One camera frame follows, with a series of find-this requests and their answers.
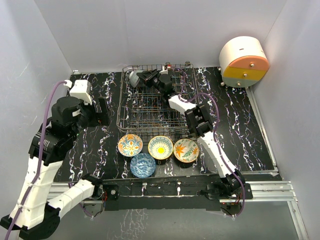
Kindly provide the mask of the grey speckled bowl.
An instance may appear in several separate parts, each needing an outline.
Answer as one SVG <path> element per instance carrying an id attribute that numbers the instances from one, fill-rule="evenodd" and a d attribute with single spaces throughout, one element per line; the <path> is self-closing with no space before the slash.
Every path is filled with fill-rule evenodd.
<path id="1" fill-rule="evenodd" d="M 140 73 L 141 71 L 140 70 L 134 70 L 130 73 L 129 75 L 129 83 L 130 85 L 133 87 L 133 88 L 136 88 L 137 85 L 139 84 L 140 82 L 140 78 L 138 77 L 137 73 Z"/>

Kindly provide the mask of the grey wire dish rack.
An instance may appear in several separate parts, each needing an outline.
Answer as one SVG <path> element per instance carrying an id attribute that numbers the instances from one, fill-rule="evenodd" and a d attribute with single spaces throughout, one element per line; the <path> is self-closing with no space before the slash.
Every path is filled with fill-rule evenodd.
<path id="1" fill-rule="evenodd" d="M 184 99 L 198 93 L 197 78 L 193 65 L 185 63 L 130 65 L 122 69 L 116 125 L 124 134 L 136 134 L 144 141 L 159 135 L 176 141 L 189 135 L 187 121 L 181 113 L 169 107 L 161 92 L 154 86 L 148 87 L 140 81 L 136 87 L 130 84 L 134 71 L 161 71 L 168 67 L 172 86 Z"/>

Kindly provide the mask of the blue white pattern bowl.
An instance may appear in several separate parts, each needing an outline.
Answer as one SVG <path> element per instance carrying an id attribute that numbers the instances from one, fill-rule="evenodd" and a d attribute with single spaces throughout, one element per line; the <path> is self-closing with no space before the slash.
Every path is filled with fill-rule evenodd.
<path id="1" fill-rule="evenodd" d="M 137 178 L 148 178 L 156 170 L 156 161 L 148 153 L 139 153 L 131 159 L 130 170 Z"/>

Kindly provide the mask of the orange flower green leaf bowl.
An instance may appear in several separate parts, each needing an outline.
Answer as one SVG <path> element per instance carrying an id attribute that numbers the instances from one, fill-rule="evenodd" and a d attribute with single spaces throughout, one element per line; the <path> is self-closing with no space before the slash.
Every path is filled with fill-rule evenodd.
<path id="1" fill-rule="evenodd" d="M 182 163 L 192 163 L 199 156 L 198 145 L 189 138 L 179 139 L 173 146 L 173 154 Z"/>

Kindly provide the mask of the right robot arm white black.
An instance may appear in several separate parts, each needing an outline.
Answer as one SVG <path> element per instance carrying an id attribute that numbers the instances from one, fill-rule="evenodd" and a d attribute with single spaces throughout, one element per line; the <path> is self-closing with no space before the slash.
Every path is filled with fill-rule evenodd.
<path id="1" fill-rule="evenodd" d="M 192 103 L 197 98 L 196 96 L 189 100 L 182 97 L 185 92 L 186 74 L 181 69 L 179 71 L 182 73 L 180 92 L 177 92 L 173 87 L 172 76 L 167 70 L 135 70 L 129 75 L 129 82 L 132 87 L 136 87 L 139 83 L 143 83 L 149 88 L 154 87 L 160 92 L 163 101 L 171 109 L 184 115 L 189 133 L 204 147 L 218 170 L 221 179 L 219 194 L 230 199 L 238 195 L 244 200 L 246 196 L 245 179 L 237 167 L 228 159 L 216 138 L 216 131 L 220 122 L 217 103 L 211 95 L 203 92 L 198 93 L 198 95 L 211 99 L 216 114 L 216 122 L 213 122 L 204 104 Z"/>

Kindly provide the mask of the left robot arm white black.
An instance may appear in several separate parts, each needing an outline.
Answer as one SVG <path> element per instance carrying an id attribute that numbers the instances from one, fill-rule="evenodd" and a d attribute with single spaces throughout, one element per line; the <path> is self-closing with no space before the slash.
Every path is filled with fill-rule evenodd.
<path id="1" fill-rule="evenodd" d="M 8 232 L 19 231 L 23 240 L 45 240 L 57 229 L 63 216 L 83 200 L 103 195 L 102 180 L 86 174 L 67 191 L 48 199 L 54 178 L 79 133 L 88 127 L 108 126 L 107 100 L 98 99 L 100 110 L 84 100 L 65 96 L 51 107 L 33 137 L 28 154 L 28 168 L 17 203 L 0 225 Z"/>

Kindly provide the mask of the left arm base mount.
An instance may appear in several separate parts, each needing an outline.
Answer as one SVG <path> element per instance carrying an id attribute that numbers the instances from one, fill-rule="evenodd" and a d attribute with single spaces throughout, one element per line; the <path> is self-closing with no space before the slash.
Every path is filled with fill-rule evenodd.
<path id="1" fill-rule="evenodd" d="M 102 201 L 116 201 L 119 198 L 119 186 L 116 184 L 104 184 L 102 186 Z"/>

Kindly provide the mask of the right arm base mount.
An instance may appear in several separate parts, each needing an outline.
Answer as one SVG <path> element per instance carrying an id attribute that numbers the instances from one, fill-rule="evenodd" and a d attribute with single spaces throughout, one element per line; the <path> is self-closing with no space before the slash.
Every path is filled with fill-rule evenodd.
<path id="1" fill-rule="evenodd" d="M 243 189 L 240 186 L 232 190 L 223 183 L 210 183 L 204 189 L 198 191 L 197 195 L 205 196 L 209 200 L 233 199 L 239 195 L 243 197 Z"/>

